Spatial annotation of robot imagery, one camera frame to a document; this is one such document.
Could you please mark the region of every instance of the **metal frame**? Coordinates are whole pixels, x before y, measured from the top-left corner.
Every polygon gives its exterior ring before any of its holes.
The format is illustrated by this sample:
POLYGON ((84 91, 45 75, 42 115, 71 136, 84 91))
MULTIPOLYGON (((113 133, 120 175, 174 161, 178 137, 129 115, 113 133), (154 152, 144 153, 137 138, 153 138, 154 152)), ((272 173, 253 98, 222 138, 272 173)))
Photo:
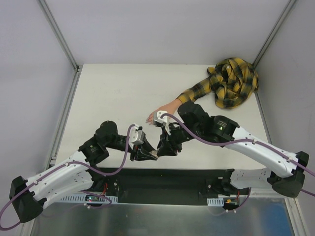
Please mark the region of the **metal frame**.
MULTIPOLYGON (((62 50, 64 51, 65 55, 67 56, 70 64, 72 65, 72 67, 75 71, 75 75, 74 75, 74 78, 73 78, 73 81, 71 84, 71 88, 69 90, 69 93, 68 93, 68 96, 67 96, 64 108, 63 108, 63 112, 61 115, 61 119, 59 121, 58 128, 56 130, 56 134, 55 134, 55 138, 54 138, 52 148, 50 151, 49 159, 47 160, 46 168, 48 169, 49 167, 54 165, 55 157, 58 153, 58 149, 59 149, 59 146, 60 146, 60 143, 62 140, 63 131, 65 128, 65 124, 66 124, 66 121, 67 121, 67 118, 69 115, 69 111, 71 108, 71 104, 72 104, 72 101, 74 98, 75 90, 76 90, 76 87, 78 85, 78 81, 79 81, 82 67, 77 64, 73 54, 71 53, 71 50, 70 50, 65 38, 63 37, 63 34, 61 33, 61 30, 58 27, 58 24, 57 24, 57 22, 53 16, 51 10, 49 9, 47 2, 45 0, 37 0, 37 2, 39 4, 39 6, 41 7, 48 23, 50 24, 52 31, 54 32, 62 50)), ((294 6, 296 5, 297 2, 298 2, 298 0, 289 0, 288 3, 286 4, 286 6, 284 7, 282 13, 280 14, 278 20, 276 21, 274 27, 272 28, 266 41, 264 42, 262 48, 260 49, 256 59, 253 62, 254 68, 257 67, 261 58, 264 56, 264 54, 267 51, 268 47, 270 46, 271 42, 273 41, 273 39, 275 38, 279 29, 283 25, 285 19, 288 17, 289 13, 292 11, 292 9, 294 8, 294 6)), ((262 108, 261 103, 260 103, 259 94, 256 93, 255 95, 256 95, 257 104, 258 104, 258 107, 260 110, 260 114, 261 114, 261 117, 263 120, 263 125, 264 125, 265 131, 266 131, 268 142, 272 143, 272 141, 270 139, 270 134, 268 131, 268 126, 266 124, 263 108, 262 108)), ((273 190, 262 190, 262 189, 253 189, 251 196, 263 197, 263 198, 264 197, 268 197, 268 198, 274 198, 274 197, 281 198, 281 197, 283 197, 283 196, 275 193, 273 190)), ((290 220, 291 220, 291 223, 293 226, 294 233, 297 236, 303 236, 303 235, 308 236, 309 232, 306 228, 305 221, 304 221, 303 215, 301 213, 301 209, 299 207, 298 200, 297 199, 285 199, 285 202, 287 205, 287 210, 288 210, 289 217, 290 217, 290 220)), ((28 223, 21 224, 20 227, 18 228, 17 235, 20 235, 20 236, 30 235, 33 224, 34 224, 34 221, 30 221, 28 223)))
POLYGON ((42 9, 52 31, 54 32, 55 36, 56 36, 56 39, 58 40, 61 48, 63 49, 66 57, 68 58, 69 62, 71 63, 73 69, 75 71, 77 71, 79 69, 79 65, 78 63, 76 62, 73 54, 71 53, 71 50, 66 42, 66 40, 64 39, 63 37, 63 34, 61 33, 61 30, 51 12, 51 10, 49 9, 48 7, 48 4, 45 0, 37 0, 40 8, 42 9))
POLYGON ((286 18, 289 16, 289 13, 292 11, 292 9, 296 6, 296 3, 298 0, 289 0, 284 7, 283 11, 280 14, 280 17, 277 19, 274 27, 272 28, 271 32, 269 33, 266 41, 264 42, 262 48, 260 49, 256 59, 253 62, 254 68, 257 67, 258 63, 260 62, 261 58, 266 53, 267 49, 269 48, 271 42, 274 40, 276 34, 278 33, 279 29, 283 25, 286 18))
POLYGON ((56 134, 55 134, 55 138, 51 147, 51 151, 49 153, 48 156, 48 160, 47 160, 47 164, 46 164, 46 168, 48 169, 49 167, 51 167, 51 165, 55 164, 55 160, 56 160, 56 156, 61 144, 61 140, 63 137, 63 132, 64 132, 64 128, 65 128, 65 124, 67 122, 68 116, 69 116, 69 112, 70 112, 70 108, 71 108, 71 104, 75 95, 75 91, 79 82, 79 78, 81 75, 81 70, 82 67, 79 67, 78 71, 75 73, 72 83, 71 83, 71 87, 69 90, 69 93, 67 95, 67 99, 66 102, 64 104, 63 107, 63 112, 60 118, 60 121, 58 123, 58 128, 56 130, 56 134))

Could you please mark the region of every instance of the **white wall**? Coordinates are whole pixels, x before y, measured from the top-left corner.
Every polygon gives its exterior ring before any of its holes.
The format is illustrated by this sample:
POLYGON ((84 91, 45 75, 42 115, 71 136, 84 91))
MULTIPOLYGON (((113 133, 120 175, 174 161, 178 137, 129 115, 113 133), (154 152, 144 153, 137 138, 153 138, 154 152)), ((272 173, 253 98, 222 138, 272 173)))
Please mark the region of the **white wall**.
POLYGON ((288 0, 47 0, 79 64, 253 62, 288 0))
MULTIPOLYGON (((43 171, 73 75, 36 1, 1 1, 0 208, 15 177, 43 171)), ((1 224, 17 221, 10 207, 1 224)))
MULTIPOLYGON (((315 1, 300 0, 258 65, 261 102, 272 142, 310 155, 315 170, 315 1)), ((306 173, 304 188, 315 192, 306 173)), ((314 197, 299 202, 311 235, 315 235, 314 197)))

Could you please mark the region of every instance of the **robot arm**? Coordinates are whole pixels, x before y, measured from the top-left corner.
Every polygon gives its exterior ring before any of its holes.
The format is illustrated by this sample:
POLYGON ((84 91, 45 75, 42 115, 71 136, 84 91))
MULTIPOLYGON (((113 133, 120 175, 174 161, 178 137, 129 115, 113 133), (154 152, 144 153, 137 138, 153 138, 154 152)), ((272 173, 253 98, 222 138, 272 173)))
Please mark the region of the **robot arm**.
MULTIPOLYGON (((165 114, 163 111, 158 111, 154 115, 154 125, 162 128, 157 150, 147 141, 142 127, 135 125, 131 128, 127 144, 127 136, 119 135, 116 124, 106 121, 92 138, 64 162, 27 180, 22 177, 15 178, 11 185, 10 199, 32 185, 23 195, 13 200, 13 206, 20 221, 28 222, 62 197, 91 188, 99 175, 95 175, 89 170, 89 167, 95 168, 99 162, 109 156, 107 148, 121 151, 127 148, 131 161, 157 160, 161 156, 177 155, 182 150, 182 143, 193 139, 193 136, 212 142, 217 146, 241 152, 267 167, 261 170, 226 170, 225 177, 218 186, 214 186, 218 193, 229 195, 235 189, 271 186, 278 193, 289 197, 296 197, 300 192, 304 182, 303 170, 255 142, 259 141, 271 146, 270 144, 259 140, 226 117, 209 117, 200 105, 187 102, 178 109, 178 113, 189 132, 178 123, 169 123, 168 117, 163 116, 165 114), (239 139, 253 139, 253 142, 231 143, 231 141, 239 139), (37 182, 39 178, 51 171, 54 172, 37 182)), ((306 153, 295 154, 273 148, 292 160, 304 166, 307 165, 308 155, 306 153)))
POLYGON ((287 197, 297 197, 302 189, 305 176, 303 170, 295 163, 306 167, 308 154, 302 151, 292 153, 277 148, 260 140, 227 117, 209 117, 200 105, 192 102, 184 103, 178 109, 178 114, 188 131, 178 123, 169 123, 163 113, 157 112, 153 121, 154 125, 161 126, 163 130, 157 150, 158 156, 177 155, 182 150, 182 143, 195 136, 211 145, 240 152, 266 166, 265 169, 259 170, 229 170, 228 182, 237 189, 272 187, 287 197), (166 126, 170 127, 169 131, 165 130, 166 126), (284 154, 289 160, 285 160, 279 153, 284 154))

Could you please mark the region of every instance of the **plaid shirt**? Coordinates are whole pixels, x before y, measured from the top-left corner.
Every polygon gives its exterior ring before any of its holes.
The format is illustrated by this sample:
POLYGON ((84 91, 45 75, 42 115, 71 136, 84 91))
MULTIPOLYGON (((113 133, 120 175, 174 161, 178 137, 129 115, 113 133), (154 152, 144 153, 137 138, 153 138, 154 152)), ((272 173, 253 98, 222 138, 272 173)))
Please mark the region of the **plaid shirt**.
POLYGON ((216 65, 208 67, 208 78, 185 90, 177 98, 185 103, 192 102, 204 95, 215 92, 216 105, 220 108, 232 109, 258 90, 258 75, 252 64, 240 58, 228 58, 216 65))

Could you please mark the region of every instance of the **white tabletop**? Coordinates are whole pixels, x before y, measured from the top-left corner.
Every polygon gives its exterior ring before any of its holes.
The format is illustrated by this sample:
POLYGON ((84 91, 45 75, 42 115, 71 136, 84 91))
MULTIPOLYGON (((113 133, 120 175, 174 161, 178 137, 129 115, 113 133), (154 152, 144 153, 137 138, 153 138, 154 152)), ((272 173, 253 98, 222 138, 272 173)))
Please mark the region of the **white tabletop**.
MULTIPOLYGON (((208 76, 208 65, 84 64, 58 152, 59 163, 69 157, 106 120, 114 121, 126 135, 132 123, 143 126, 148 141, 156 148, 161 129, 145 123, 159 106, 172 101, 182 91, 208 76)), ((224 110, 215 106, 214 94, 196 101, 210 116, 223 115, 267 140, 255 95, 240 107, 224 110)), ((110 156, 99 167, 118 167, 124 153, 108 149, 110 156)), ((197 140, 183 144, 178 156, 157 161, 131 162, 128 168, 159 169, 258 169, 263 166, 250 158, 197 140)))

